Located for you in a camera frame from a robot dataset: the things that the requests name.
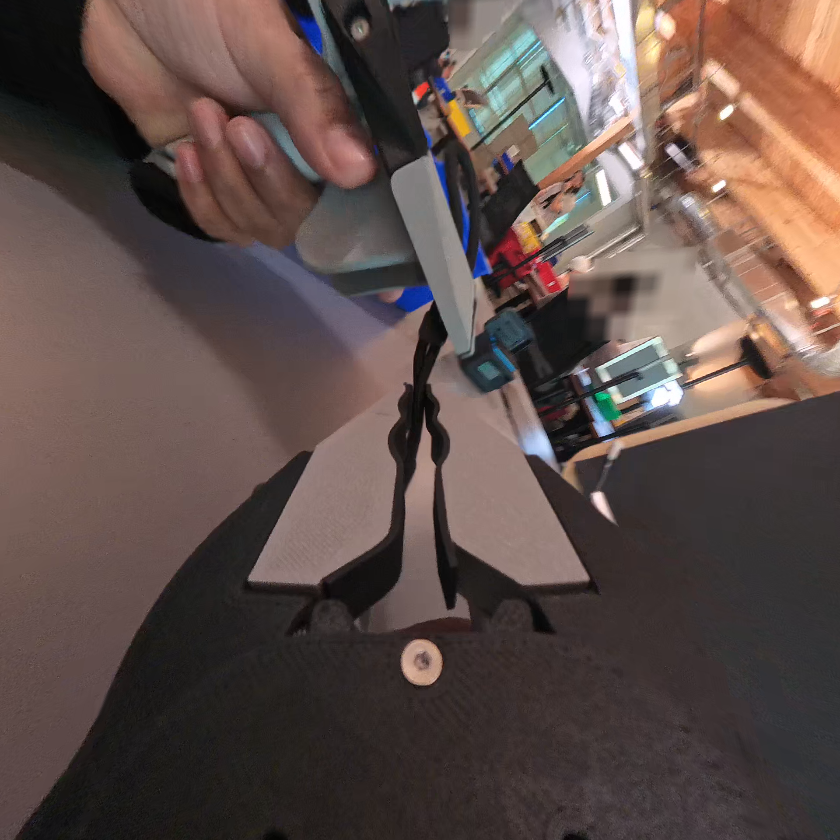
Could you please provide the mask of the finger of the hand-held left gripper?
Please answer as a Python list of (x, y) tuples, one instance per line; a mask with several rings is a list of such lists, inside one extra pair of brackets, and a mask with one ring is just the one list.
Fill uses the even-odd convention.
[(427, 286), (386, 175), (353, 190), (325, 186), (295, 248), (305, 267), (347, 298)]
[(476, 283), (433, 156), (396, 171), (391, 186), (448, 339), (465, 358), (475, 349)]

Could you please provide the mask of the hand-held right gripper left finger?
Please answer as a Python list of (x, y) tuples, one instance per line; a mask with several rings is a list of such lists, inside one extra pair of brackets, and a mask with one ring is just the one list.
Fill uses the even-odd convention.
[(248, 585), (370, 611), (403, 567), (413, 388), (381, 399), (305, 455)]

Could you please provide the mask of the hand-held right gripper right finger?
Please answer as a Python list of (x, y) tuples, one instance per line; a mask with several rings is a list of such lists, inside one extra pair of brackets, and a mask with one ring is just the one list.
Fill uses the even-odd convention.
[(424, 418), (434, 464), (432, 507), (444, 601), (477, 611), (585, 592), (592, 578), (522, 449), (503, 399), (429, 385)]

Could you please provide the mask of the blue plastic bin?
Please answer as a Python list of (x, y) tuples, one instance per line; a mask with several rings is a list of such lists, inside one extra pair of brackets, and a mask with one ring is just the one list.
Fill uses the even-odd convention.
[[(446, 145), (455, 140), (463, 148), (463, 137), (455, 128), (455, 105), (460, 103), (459, 96), (466, 95), (466, 89), (452, 88), (449, 85), (450, 55), (448, 49), (438, 58), (436, 71), (433, 75), (424, 74), (415, 87), (413, 95), (417, 112), (429, 142), (429, 150), (435, 158), (440, 182), (446, 196), (444, 184), (444, 151)], [(465, 248), (467, 237), (463, 237)], [(475, 277), (479, 277), (489, 270), (487, 258), (481, 245), (476, 262)], [(412, 312), (433, 299), (432, 291), (426, 287), (407, 287), (390, 292), (377, 294), (381, 298), (393, 302), (405, 312)]]

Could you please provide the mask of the person's left hand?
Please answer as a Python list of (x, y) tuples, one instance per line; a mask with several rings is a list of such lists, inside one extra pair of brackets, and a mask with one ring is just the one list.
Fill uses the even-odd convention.
[(325, 182), (375, 176), (368, 133), (285, 3), (90, 1), (82, 20), (92, 79), (151, 148), (176, 143), (178, 190), (205, 235), (284, 249), (319, 199), (253, 112), (276, 114)]

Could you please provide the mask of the black charging case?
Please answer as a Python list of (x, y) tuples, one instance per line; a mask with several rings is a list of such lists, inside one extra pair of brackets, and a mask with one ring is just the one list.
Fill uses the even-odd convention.
[(533, 330), (520, 313), (503, 309), (477, 334), (473, 350), (458, 357), (459, 367), (481, 392), (494, 392), (514, 381), (517, 355), (534, 340)]

